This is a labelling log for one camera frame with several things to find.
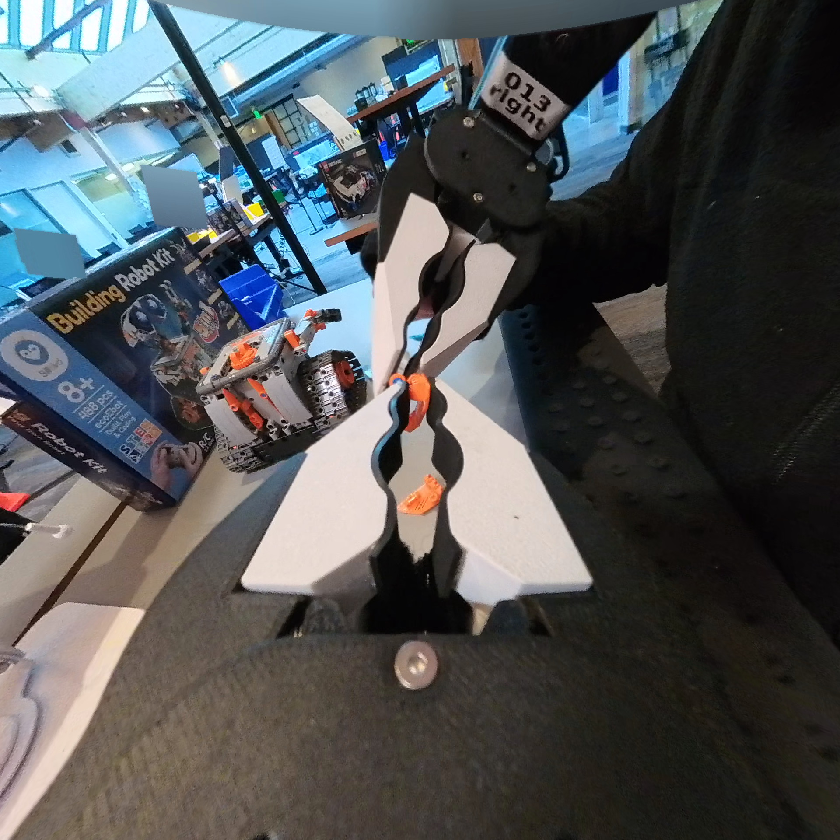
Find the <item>wooden table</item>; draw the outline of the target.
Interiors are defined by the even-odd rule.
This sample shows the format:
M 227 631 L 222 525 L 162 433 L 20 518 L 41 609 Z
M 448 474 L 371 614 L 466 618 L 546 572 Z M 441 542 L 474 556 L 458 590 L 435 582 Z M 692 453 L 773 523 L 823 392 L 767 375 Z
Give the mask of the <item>wooden table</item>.
M 394 92 L 385 100 L 363 108 L 350 123 L 350 127 L 356 130 L 355 137 L 358 143 L 340 152 L 348 151 L 367 140 L 376 139 L 387 170 L 412 132 L 424 135 L 424 115 L 418 108 L 418 103 L 440 81 L 444 81 L 453 69 L 454 66 L 447 66 L 437 70 L 426 78 Z M 376 211 L 361 217 L 344 219 L 336 210 L 339 217 L 337 227 L 332 236 L 324 240 L 324 244 L 329 248 L 345 245 L 351 253 L 355 253 L 361 246 L 362 237 L 375 226 Z

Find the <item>blue robot kit box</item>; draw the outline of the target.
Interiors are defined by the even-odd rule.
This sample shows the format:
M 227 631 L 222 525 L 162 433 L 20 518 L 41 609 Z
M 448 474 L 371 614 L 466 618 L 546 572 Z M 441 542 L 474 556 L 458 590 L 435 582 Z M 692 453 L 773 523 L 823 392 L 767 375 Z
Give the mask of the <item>blue robot kit box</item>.
M 248 328 L 169 227 L 2 316 L 6 425 L 139 511 L 171 508 L 214 449 L 196 393 Z

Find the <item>orange wedge toy panel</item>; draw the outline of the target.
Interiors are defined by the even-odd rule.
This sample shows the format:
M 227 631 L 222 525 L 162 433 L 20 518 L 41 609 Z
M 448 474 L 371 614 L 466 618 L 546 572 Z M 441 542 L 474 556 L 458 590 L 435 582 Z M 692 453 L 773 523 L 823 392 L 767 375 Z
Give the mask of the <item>orange wedge toy panel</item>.
M 423 483 L 400 501 L 396 509 L 405 515 L 423 516 L 438 506 L 444 491 L 445 486 L 433 475 L 426 474 Z

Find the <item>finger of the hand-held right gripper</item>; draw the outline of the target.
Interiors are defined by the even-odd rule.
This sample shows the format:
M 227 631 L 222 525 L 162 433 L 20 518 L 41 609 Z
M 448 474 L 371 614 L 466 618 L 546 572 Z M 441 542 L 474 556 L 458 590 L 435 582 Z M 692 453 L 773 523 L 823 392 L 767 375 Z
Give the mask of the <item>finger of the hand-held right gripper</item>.
M 516 257 L 500 244 L 472 245 L 450 270 L 447 297 L 406 372 L 439 376 L 490 325 Z
M 436 205 L 410 193 L 386 255 L 377 261 L 371 315 L 373 395 L 386 391 L 406 345 L 406 326 L 421 301 L 427 265 L 445 254 L 451 235 Z

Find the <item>grey and orange toy robot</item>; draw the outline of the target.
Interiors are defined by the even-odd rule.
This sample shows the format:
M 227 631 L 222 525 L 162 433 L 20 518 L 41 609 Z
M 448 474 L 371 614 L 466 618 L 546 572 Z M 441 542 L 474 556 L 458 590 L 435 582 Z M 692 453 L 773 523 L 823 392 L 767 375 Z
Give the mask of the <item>grey and orange toy robot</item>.
M 196 394 L 228 470 L 252 474 L 303 452 L 366 403 L 354 354 L 308 353 L 316 334 L 341 319 L 337 308 L 281 318 L 227 343 L 202 369 Z

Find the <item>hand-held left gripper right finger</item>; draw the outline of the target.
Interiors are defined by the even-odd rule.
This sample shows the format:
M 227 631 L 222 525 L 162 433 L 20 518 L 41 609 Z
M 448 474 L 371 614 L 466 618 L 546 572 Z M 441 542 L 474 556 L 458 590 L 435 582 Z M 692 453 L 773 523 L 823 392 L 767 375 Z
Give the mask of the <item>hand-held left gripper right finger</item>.
M 432 551 L 442 597 L 474 604 L 585 592 L 592 576 L 528 450 L 444 383 L 427 410 L 444 480 Z

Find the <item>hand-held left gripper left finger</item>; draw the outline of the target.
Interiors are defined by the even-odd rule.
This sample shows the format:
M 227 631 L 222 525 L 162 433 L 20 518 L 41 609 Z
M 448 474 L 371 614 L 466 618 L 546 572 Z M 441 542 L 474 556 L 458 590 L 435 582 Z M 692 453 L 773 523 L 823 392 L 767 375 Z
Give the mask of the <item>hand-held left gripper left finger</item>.
M 373 457 L 402 393 L 389 386 L 309 448 L 241 577 L 247 591 L 372 594 L 370 554 L 387 512 Z

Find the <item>orange angled toy beam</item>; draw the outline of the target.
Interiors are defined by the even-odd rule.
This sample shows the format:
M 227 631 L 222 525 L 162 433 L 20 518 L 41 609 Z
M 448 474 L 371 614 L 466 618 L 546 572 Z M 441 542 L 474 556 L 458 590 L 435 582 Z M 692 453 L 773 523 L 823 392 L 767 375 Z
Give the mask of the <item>orange angled toy beam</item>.
M 428 378 L 422 373 L 405 375 L 407 392 L 414 409 L 410 413 L 405 426 L 406 433 L 412 433 L 423 423 L 431 400 L 432 386 Z

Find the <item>person's black jacket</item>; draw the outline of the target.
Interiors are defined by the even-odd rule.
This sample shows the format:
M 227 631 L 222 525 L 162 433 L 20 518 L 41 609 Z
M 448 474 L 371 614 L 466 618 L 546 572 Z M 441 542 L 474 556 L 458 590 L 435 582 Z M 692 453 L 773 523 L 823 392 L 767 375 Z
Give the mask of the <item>person's black jacket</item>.
M 611 188 L 689 440 L 838 645 L 839 3 L 723 2 Z

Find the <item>black car model box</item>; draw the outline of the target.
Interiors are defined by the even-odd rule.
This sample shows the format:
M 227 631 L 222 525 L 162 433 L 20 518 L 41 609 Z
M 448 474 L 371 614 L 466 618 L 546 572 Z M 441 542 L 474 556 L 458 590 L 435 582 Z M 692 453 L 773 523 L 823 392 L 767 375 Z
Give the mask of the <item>black car model box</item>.
M 376 139 L 321 161 L 317 167 L 341 218 L 361 217 L 377 210 L 386 167 Z

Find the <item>blue storage bin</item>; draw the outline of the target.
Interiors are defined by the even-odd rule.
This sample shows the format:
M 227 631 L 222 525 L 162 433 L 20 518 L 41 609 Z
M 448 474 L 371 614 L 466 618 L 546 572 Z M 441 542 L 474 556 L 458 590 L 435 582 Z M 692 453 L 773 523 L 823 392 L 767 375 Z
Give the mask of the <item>blue storage bin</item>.
M 283 289 L 260 266 L 249 266 L 222 278 L 219 285 L 251 331 L 287 316 L 282 306 Z

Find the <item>person's right forearm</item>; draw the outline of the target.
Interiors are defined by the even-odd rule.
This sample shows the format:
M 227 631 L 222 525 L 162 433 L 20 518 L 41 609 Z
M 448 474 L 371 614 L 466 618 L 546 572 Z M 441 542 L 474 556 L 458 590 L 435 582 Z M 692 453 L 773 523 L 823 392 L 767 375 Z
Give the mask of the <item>person's right forearm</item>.
M 600 303 L 666 284 L 669 203 L 604 183 L 546 209 L 535 300 Z

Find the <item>black metal pole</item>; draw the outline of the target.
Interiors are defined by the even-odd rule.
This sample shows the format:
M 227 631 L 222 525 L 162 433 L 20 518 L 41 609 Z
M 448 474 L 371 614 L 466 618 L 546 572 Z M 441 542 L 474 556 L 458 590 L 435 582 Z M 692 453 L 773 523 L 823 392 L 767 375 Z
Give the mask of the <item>black metal pole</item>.
M 248 174 L 253 186 L 256 188 L 257 193 L 260 195 L 268 214 L 275 223 L 276 227 L 279 229 L 282 237 L 286 240 L 292 254 L 296 258 L 311 287 L 317 296 L 327 294 L 327 289 L 322 283 L 319 273 L 314 268 L 305 248 L 301 245 L 297 235 L 286 219 L 280 204 L 275 198 L 266 179 L 261 174 L 253 156 L 247 150 L 245 142 L 242 141 L 236 127 L 231 123 L 230 118 L 224 110 L 222 102 L 204 72 L 196 54 L 193 52 L 193 48 L 190 46 L 179 24 L 177 24 L 172 11 L 166 4 L 158 2 L 150 2 L 150 10 L 164 32 L 164 35 L 169 40 L 179 60 L 183 64 L 187 74 L 192 79 L 196 89 L 201 94 L 201 97 L 219 124 L 231 150 L 235 152 L 240 164 L 244 166 L 245 171 Z

